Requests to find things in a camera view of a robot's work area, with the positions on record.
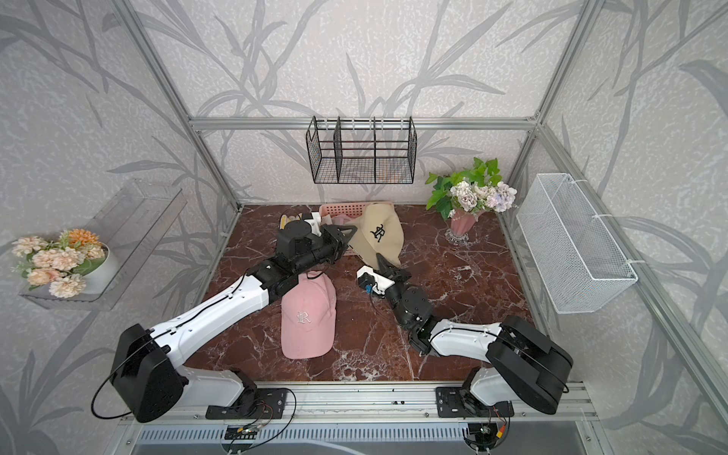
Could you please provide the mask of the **beige baseball cap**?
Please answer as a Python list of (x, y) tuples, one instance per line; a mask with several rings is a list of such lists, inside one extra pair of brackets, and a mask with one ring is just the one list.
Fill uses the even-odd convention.
[(349, 226), (356, 227), (349, 246), (365, 265), (378, 269), (377, 255), (381, 255), (388, 263), (401, 267), (404, 231), (393, 205), (371, 204)]

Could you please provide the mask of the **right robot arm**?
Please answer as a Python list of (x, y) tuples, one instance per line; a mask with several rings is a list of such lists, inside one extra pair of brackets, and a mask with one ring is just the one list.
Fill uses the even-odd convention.
[(468, 324), (439, 318), (425, 290), (409, 283), (411, 274), (383, 256), (376, 268), (362, 267), (358, 286), (385, 299), (395, 319), (422, 356), (460, 356), (481, 361), (459, 387), (436, 390), (438, 414), (453, 417), (511, 417), (519, 400), (553, 415), (568, 394), (573, 358), (518, 316), (503, 322)]

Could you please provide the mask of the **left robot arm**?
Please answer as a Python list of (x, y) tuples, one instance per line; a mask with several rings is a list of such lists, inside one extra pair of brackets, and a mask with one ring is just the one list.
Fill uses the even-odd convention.
[(187, 360), (233, 324), (286, 295), (301, 274), (337, 263), (357, 230), (336, 225), (316, 228), (309, 220), (289, 223), (277, 232), (275, 254), (250, 267), (227, 289), (152, 328), (140, 324), (127, 328), (119, 336), (106, 383), (139, 423), (184, 407), (248, 407), (256, 386), (243, 373), (188, 368)]

